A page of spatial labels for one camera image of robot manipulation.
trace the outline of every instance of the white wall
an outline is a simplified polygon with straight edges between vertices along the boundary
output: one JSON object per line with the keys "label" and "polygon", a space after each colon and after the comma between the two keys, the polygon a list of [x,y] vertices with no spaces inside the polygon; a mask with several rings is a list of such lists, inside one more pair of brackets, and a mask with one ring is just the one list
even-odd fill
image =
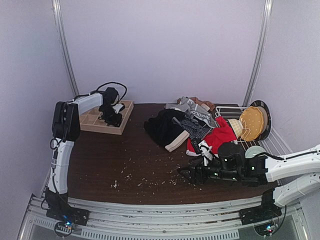
{"label": "white wall", "polygon": [[0,0],[0,235],[14,240],[50,168],[55,103],[72,92],[50,0]]}
{"label": "white wall", "polygon": [[[267,103],[273,127],[295,151],[320,144],[320,1],[273,1],[252,100]],[[320,239],[320,192],[301,200],[313,240]]]}
{"label": "white wall", "polygon": [[197,96],[242,104],[258,46],[263,0],[64,0],[77,85],[108,81],[126,99],[167,103]]}

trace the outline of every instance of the brown cloth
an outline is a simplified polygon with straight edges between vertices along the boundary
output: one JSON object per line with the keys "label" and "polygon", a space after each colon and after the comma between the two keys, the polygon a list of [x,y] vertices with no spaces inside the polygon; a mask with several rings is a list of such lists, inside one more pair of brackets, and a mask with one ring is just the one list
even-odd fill
{"label": "brown cloth", "polygon": [[192,99],[196,104],[200,105],[201,107],[203,107],[205,110],[207,111],[213,111],[216,106],[210,102],[210,101],[201,101],[199,100],[196,96],[194,97],[188,97],[188,99]]}

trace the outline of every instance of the red cloth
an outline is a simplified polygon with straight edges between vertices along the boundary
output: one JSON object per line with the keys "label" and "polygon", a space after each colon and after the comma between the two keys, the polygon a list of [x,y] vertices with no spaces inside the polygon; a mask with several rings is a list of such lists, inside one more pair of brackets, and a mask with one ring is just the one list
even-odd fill
{"label": "red cloth", "polygon": [[[237,138],[232,128],[228,125],[228,123],[226,122],[226,120],[224,120],[222,116],[217,117],[215,120],[220,127],[215,127],[212,130],[212,133],[205,136],[203,140],[205,140],[209,146],[212,146],[211,151],[214,154],[217,154],[218,148],[223,143],[228,143],[228,142],[237,140]],[[195,149],[191,144],[190,138],[188,139],[186,149],[189,150],[190,152],[193,152],[193,153],[195,152]]]}

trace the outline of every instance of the wooden box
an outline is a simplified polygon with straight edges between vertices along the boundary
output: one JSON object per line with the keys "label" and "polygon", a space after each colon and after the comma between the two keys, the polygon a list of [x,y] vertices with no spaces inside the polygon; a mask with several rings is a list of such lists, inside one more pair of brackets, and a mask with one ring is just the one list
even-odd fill
{"label": "wooden box", "polygon": [[119,127],[108,125],[104,120],[99,119],[99,116],[102,115],[102,112],[99,111],[99,107],[95,107],[80,116],[81,130],[121,135],[126,127],[130,114],[134,109],[134,102],[123,100],[120,101],[120,103],[125,105],[125,109],[120,112],[122,114],[122,122]]}

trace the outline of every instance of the striped cloth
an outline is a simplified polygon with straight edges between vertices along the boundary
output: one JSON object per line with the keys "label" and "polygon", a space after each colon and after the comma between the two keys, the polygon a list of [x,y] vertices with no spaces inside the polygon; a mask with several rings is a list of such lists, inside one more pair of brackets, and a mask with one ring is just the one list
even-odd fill
{"label": "striped cloth", "polygon": [[180,125],[184,130],[190,134],[191,139],[203,140],[205,136],[212,130],[209,126],[201,126],[195,118],[184,116],[182,120],[178,120],[175,117],[172,118],[174,124]]}

